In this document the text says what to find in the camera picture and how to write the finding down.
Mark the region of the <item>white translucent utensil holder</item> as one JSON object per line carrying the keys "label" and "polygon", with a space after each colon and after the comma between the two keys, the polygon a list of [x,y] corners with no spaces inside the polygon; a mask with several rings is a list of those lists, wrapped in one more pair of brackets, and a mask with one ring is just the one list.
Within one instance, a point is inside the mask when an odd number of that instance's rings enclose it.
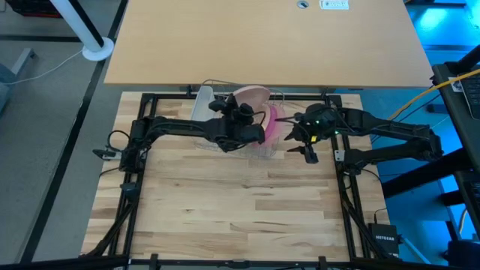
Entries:
{"label": "white translucent utensil holder", "polygon": [[215,117],[215,112],[209,109],[209,104],[215,101],[215,95],[211,86],[201,86],[190,114],[190,119],[204,122]]}

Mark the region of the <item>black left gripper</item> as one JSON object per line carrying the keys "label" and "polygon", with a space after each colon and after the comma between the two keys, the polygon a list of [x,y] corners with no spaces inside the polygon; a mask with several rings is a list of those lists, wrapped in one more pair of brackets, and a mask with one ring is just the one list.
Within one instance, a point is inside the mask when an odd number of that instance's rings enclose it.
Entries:
{"label": "black left gripper", "polygon": [[246,103],[242,103],[238,106],[236,97],[233,93],[230,93],[226,98],[226,108],[231,110],[229,118],[232,121],[238,122],[242,125],[252,125],[254,123],[254,109]]}

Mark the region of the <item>grey metal furniture leg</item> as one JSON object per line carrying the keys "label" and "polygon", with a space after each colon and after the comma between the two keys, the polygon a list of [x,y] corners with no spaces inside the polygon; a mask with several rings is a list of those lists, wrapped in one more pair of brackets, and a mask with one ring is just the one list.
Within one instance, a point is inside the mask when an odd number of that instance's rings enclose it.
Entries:
{"label": "grey metal furniture leg", "polygon": [[20,76],[29,59],[35,57],[35,52],[32,48],[26,48],[22,51],[19,58],[16,60],[13,67],[7,67],[0,63],[0,83],[11,85]]}

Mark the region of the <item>white power strip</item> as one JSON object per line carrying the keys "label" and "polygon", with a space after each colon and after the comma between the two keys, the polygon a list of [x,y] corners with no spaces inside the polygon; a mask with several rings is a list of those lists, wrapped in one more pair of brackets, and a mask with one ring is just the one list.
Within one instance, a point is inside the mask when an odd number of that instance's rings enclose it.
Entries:
{"label": "white power strip", "polygon": [[348,11],[350,9],[349,0],[319,0],[319,6],[323,10],[330,11]]}

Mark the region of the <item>pale pink plate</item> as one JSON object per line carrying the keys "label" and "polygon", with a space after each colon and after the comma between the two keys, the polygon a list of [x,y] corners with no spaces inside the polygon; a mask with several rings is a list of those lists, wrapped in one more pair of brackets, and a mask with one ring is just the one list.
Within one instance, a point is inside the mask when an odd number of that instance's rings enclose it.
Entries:
{"label": "pale pink plate", "polygon": [[249,85],[233,92],[233,96],[240,106],[249,105],[254,111],[258,110],[270,97],[271,92],[261,85]]}

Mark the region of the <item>black red storage crate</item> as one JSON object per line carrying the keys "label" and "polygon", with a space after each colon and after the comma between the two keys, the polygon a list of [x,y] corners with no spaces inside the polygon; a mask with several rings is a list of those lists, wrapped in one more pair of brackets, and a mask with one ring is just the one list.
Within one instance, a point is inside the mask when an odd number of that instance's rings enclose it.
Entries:
{"label": "black red storage crate", "polygon": [[5,0],[12,10],[24,17],[62,18],[50,0]]}

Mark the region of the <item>large light wooden desk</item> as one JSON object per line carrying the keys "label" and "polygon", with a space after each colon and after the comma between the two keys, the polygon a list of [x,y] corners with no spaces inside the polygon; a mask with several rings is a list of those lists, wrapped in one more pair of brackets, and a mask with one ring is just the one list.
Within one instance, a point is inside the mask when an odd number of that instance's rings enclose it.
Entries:
{"label": "large light wooden desk", "polygon": [[270,86],[425,88],[433,74],[403,0],[129,0],[110,85],[207,79]]}

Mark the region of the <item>black equipment cart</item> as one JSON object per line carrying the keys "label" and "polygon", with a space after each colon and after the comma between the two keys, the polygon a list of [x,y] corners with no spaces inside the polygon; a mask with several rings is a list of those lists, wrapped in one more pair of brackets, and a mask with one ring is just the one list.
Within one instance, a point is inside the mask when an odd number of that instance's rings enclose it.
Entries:
{"label": "black equipment cart", "polygon": [[457,163],[452,174],[480,238],[480,45],[433,66],[433,79],[462,145],[447,156]]}

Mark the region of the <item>black Netgear network switch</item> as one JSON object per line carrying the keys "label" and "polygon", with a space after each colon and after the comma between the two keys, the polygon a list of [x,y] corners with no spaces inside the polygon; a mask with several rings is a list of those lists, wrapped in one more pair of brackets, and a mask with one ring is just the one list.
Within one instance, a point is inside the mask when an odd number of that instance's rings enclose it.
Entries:
{"label": "black Netgear network switch", "polygon": [[381,223],[369,223],[368,228],[376,242],[382,246],[388,254],[398,257],[399,241],[396,226]]}

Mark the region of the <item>black rig crossbar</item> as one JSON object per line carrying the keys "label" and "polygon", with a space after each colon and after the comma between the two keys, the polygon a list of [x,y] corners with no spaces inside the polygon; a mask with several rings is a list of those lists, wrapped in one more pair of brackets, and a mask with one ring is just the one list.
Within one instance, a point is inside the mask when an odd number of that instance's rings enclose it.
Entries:
{"label": "black rig crossbar", "polygon": [[402,262],[397,259],[355,258],[350,262],[329,262],[321,256],[314,262],[293,261],[249,261],[249,260],[175,260],[130,259],[127,256],[81,256],[73,259],[57,259],[38,262],[23,262],[0,265],[0,270],[109,270],[128,266],[148,266],[150,270],[160,270],[163,266],[205,266],[227,267],[229,269],[249,269],[251,267],[315,268],[318,270],[357,269],[357,270],[480,270],[457,266],[431,265]]}

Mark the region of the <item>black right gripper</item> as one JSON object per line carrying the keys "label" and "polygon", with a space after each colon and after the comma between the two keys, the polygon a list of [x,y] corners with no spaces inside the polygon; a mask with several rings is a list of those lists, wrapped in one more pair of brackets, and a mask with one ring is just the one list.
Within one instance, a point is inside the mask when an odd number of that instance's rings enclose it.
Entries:
{"label": "black right gripper", "polygon": [[[327,140],[336,134],[338,115],[336,111],[324,104],[310,105],[305,112],[297,112],[294,117],[276,118],[276,122],[285,122],[295,125],[294,138],[302,142],[318,142]],[[304,156],[307,164],[319,162],[317,154],[311,145],[303,145],[287,150],[298,152]]]}

